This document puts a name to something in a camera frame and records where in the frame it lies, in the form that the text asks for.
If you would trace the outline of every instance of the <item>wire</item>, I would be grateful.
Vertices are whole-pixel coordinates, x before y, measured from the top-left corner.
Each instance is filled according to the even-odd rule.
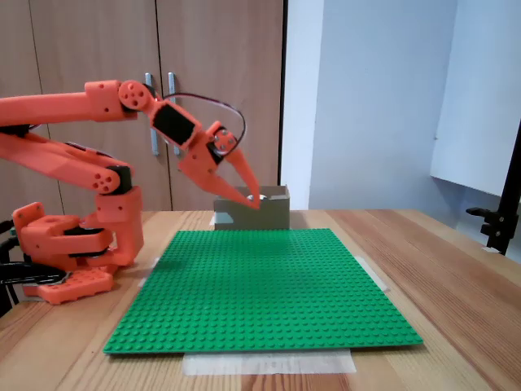
[[[241,132],[241,135],[237,138],[237,142],[235,143],[235,145],[227,152],[221,152],[217,149],[215,151],[216,153],[218,153],[219,155],[222,155],[222,156],[229,155],[231,152],[233,152],[234,149],[239,146],[240,142],[243,140],[243,137],[246,135],[247,126],[246,126],[246,119],[244,118],[244,115],[237,108],[234,108],[232,105],[230,105],[228,103],[222,102],[218,99],[209,98],[208,96],[199,95],[199,94],[191,94],[188,92],[176,92],[174,94],[164,96],[163,100],[176,98],[176,97],[183,97],[183,96],[185,96],[187,98],[196,98],[196,99],[205,100],[205,101],[215,104],[217,106],[221,106],[222,108],[232,111],[233,113],[237,114],[241,118],[241,121],[243,122],[243,131]]]

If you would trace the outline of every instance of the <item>cardboard box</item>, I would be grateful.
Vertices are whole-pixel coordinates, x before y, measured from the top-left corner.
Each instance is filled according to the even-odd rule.
[[[249,196],[247,187],[237,187]],[[289,230],[290,195],[286,186],[262,186],[258,210],[217,197],[213,201],[216,230]]]

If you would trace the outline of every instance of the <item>wooden cabinet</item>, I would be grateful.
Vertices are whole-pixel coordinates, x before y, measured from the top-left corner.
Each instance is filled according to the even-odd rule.
[[[81,91],[86,81],[159,77],[154,0],[31,0],[34,41],[44,94]],[[50,137],[106,152],[135,168],[144,209],[170,210],[166,146],[151,152],[147,119],[49,125]],[[61,184],[67,214],[92,212],[94,194]]]
[[[1,37],[2,53],[10,53],[5,56],[9,61],[3,59],[0,64],[2,83],[9,83],[9,88],[2,88],[2,95],[81,91],[86,81],[105,79],[144,82],[145,72],[155,78],[155,88],[167,94],[168,73],[175,72],[178,91],[217,98],[243,112],[248,132],[241,147],[260,183],[277,183],[281,1],[9,0],[7,3],[19,15],[14,17],[0,11],[5,19],[0,29],[6,30]],[[8,36],[15,36],[16,40],[11,42]],[[24,64],[17,68],[19,58],[24,59]],[[179,103],[205,125],[227,119],[226,113],[208,106],[182,100]],[[46,132],[47,127],[43,126],[41,131]],[[54,140],[99,149],[130,163],[135,168],[134,183],[143,189],[144,209],[212,207],[213,195],[204,193],[177,171],[172,147],[167,148],[160,139],[160,154],[153,155],[151,134],[143,115],[138,121],[52,124],[48,125],[48,135]],[[52,213],[63,210],[66,214],[86,215],[92,211],[92,192],[67,183],[58,185],[18,167],[12,171],[9,168],[12,165],[1,164],[2,172],[10,172],[7,180],[13,185],[14,194],[32,191],[24,197],[13,196],[22,204],[42,200]],[[232,171],[230,167],[222,167],[219,174],[233,184],[240,184]],[[54,188],[54,193],[49,190],[44,194],[43,185],[33,181],[33,176],[38,176],[42,183],[52,184],[54,187],[50,189]],[[12,208],[15,203],[7,204]]]
[[[157,0],[163,90],[174,72],[179,90],[241,110],[247,121],[241,148],[262,185],[276,185],[278,176],[282,18],[280,0]],[[225,122],[222,110],[185,101],[205,125]],[[219,174],[242,184],[225,163]],[[170,176],[174,210],[213,208],[215,197],[177,171],[176,159]]]
[[[0,53],[0,98],[42,92],[28,2],[0,2]],[[34,132],[49,136],[46,125]],[[58,181],[4,160],[0,160],[0,178],[0,221],[10,219],[14,209],[35,200],[43,202],[48,213],[63,212]]]

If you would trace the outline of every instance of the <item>orange robotic arm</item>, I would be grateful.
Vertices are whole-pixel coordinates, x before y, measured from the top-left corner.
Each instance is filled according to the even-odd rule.
[[[144,112],[151,127],[185,151],[179,169],[199,187],[259,208],[259,185],[237,148],[235,136],[218,121],[204,131],[190,113],[156,96],[150,87],[138,81],[94,81],[86,83],[82,93],[0,99],[0,158],[98,193],[96,210],[85,219],[47,216],[40,203],[13,213],[11,224],[16,228],[24,253],[35,264],[73,273],[58,288],[27,287],[26,294],[58,304],[110,290],[110,273],[118,266],[132,264],[143,245],[142,196],[141,189],[132,185],[133,169],[94,149],[30,134],[32,125],[125,121],[136,119],[138,112]],[[247,184],[252,200],[216,174],[224,160],[235,167]],[[116,234],[115,248],[110,247],[112,233]]]
[[[85,84],[83,93],[0,99],[0,157],[100,194],[111,194],[120,185],[120,180],[108,167],[128,166],[126,163],[89,148],[80,149],[27,134],[28,126],[132,120],[137,118],[138,112],[146,113],[153,128],[188,152],[179,169],[199,187],[241,204],[259,207],[259,186],[236,147],[236,138],[219,122],[203,131],[201,123],[190,113],[175,103],[158,98],[150,87],[138,81],[93,81]],[[250,188],[253,200],[248,200],[216,174],[223,159],[235,167]]]

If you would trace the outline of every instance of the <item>black stand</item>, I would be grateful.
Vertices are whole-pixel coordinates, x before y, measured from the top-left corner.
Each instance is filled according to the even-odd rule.
[[[496,212],[482,208],[469,208],[472,216],[484,217],[481,233],[488,236],[487,247],[495,248],[505,255],[510,240],[514,237],[518,225],[518,207],[521,199],[521,122],[515,139],[514,151],[510,167],[506,175],[505,186],[501,193],[499,207]]]

